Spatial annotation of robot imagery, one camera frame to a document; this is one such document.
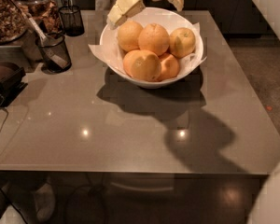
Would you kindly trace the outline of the orange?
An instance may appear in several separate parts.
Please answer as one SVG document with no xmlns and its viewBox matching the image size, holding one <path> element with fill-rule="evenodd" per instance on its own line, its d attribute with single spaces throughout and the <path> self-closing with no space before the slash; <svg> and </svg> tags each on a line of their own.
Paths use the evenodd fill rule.
<svg viewBox="0 0 280 224">
<path fill-rule="evenodd" d="M 140 49 L 146 49 L 154 52 L 157 56 L 165 53 L 170 44 L 170 38 L 167 30 L 157 24 L 148 24 L 138 36 L 138 45 Z"/>
<path fill-rule="evenodd" d="M 170 53 L 177 58 L 190 55 L 196 46 L 196 37 L 190 28 L 177 28 L 170 33 Z"/>
<path fill-rule="evenodd" d="M 123 58 L 123 69 L 134 79 L 154 82 L 161 75 L 161 62 L 152 51 L 132 50 Z"/>
<path fill-rule="evenodd" d="M 158 77 L 158 81 L 175 78 L 179 74 L 180 65 L 174 55 L 170 53 L 164 53 L 159 57 L 159 59 L 161 62 L 161 74 Z"/>
<path fill-rule="evenodd" d="M 143 26 L 136 21 L 126 21 L 118 28 L 119 46 L 129 52 L 139 49 L 138 37 L 143 30 Z"/>
</svg>

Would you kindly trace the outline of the white ceramic bowl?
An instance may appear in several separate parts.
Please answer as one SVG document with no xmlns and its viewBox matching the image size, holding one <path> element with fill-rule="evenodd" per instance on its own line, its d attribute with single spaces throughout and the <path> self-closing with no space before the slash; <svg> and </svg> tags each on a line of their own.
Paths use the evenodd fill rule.
<svg viewBox="0 0 280 224">
<path fill-rule="evenodd" d="M 180 72 L 177 77 L 160 82 L 137 80 L 127 75 L 123 69 L 124 51 L 118 44 L 118 29 L 111 29 L 107 24 L 101 33 L 99 45 L 95 49 L 92 49 L 92 52 L 98 59 L 106 63 L 112 71 L 120 77 L 132 82 L 132 84 L 145 89 L 157 89 L 170 85 L 189 75 L 205 61 L 205 58 L 203 57 L 203 40 L 200 35 L 199 23 L 192 24 L 189 20 L 173 11 L 156 7 L 145 8 L 142 12 L 133 17 L 133 21 L 137 21 L 143 26 L 152 22 L 158 23 L 162 25 L 168 33 L 171 33 L 174 29 L 179 27 L 190 28 L 195 34 L 196 46 L 192 54 L 178 60 L 180 64 Z"/>
</svg>

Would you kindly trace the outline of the white paper liner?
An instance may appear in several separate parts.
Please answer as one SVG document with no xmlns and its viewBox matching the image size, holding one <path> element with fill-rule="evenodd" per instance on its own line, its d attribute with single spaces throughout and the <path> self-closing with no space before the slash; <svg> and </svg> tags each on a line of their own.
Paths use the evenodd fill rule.
<svg viewBox="0 0 280 224">
<path fill-rule="evenodd" d="M 203 43 L 198 27 L 126 21 L 113 30 L 104 28 L 96 58 L 122 77 L 142 83 L 164 83 L 185 77 L 202 62 Z"/>
</svg>

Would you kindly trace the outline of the black mesh cup back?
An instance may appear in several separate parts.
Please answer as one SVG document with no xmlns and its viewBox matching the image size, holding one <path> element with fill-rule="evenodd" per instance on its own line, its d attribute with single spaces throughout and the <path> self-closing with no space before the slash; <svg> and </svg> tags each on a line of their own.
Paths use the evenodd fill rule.
<svg viewBox="0 0 280 224">
<path fill-rule="evenodd" d="M 59 8 L 63 30 L 68 36 L 84 34 L 84 25 L 78 6 L 64 6 Z"/>
</svg>

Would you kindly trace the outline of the black mesh cup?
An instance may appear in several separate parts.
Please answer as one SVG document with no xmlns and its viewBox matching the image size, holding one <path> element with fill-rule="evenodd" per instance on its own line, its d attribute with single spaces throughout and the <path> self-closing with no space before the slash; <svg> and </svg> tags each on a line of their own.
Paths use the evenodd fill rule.
<svg viewBox="0 0 280 224">
<path fill-rule="evenodd" d="M 84 34 L 84 25 L 78 6 L 64 6 L 59 8 L 63 30 L 68 36 Z"/>
<path fill-rule="evenodd" d="M 65 36 L 59 33 L 49 33 L 47 37 L 46 41 L 42 41 L 39 37 L 35 41 L 46 69 L 51 73 L 68 70 L 72 63 L 65 44 Z"/>
</svg>

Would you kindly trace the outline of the black mesh cup front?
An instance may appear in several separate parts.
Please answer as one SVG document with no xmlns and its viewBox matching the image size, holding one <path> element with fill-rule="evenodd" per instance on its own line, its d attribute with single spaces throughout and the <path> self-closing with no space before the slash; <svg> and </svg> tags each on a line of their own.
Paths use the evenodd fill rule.
<svg viewBox="0 0 280 224">
<path fill-rule="evenodd" d="M 72 63 L 65 44 L 65 36 L 59 33 L 49 33 L 47 37 L 46 41 L 42 41 L 39 37 L 35 41 L 46 69 L 51 73 L 68 70 Z"/>
</svg>

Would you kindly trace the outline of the glass jar of snacks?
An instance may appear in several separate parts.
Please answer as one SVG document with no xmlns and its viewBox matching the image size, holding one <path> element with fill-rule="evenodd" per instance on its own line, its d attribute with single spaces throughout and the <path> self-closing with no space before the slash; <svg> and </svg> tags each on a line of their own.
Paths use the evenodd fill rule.
<svg viewBox="0 0 280 224">
<path fill-rule="evenodd" d="M 55 0 L 15 0 L 19 8 L 35 20 L 42 20 L 47 32 L 60 33 L 63 28 Z"/>
</svg>

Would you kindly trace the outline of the glass jar of nuts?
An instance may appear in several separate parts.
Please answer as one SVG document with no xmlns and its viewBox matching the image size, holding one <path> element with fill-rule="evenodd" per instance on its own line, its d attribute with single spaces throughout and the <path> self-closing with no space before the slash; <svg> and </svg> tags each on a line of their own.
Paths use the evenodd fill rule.
<svg viewBox="0 0 280 224">
<path fill-rule="evenodd" d="M 26 30 L 26 22 L 14 2 L 0 0 L 0 45 L 18 39 Z"/>
</svg>

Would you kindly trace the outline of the dark tray device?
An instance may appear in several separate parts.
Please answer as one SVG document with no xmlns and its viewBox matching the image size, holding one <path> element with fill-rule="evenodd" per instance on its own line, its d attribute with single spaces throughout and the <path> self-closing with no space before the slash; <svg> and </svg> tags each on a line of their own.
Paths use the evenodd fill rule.
<svg viewBox="0 0 280 224">
<path fill-rule="evenodd" d="M 23 67 L 0 62 L 0 106 L 8 106 L 20 94 L 26 86 L 22 81 L 25 76 Z"/>
</svg>

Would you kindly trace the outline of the white shoe under table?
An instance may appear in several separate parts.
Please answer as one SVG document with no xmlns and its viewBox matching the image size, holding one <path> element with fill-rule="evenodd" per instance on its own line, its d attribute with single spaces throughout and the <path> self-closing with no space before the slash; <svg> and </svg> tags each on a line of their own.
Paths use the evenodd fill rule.
<svg viewBox="0 0 280 224">
<path fill-rule="evenodd" d="M 51 184 L 45 183 L 41 188 L 34 192 L 36 218 L 40 223 L 49 221 L 52 217 L 56 198 Z"/>
</svg>

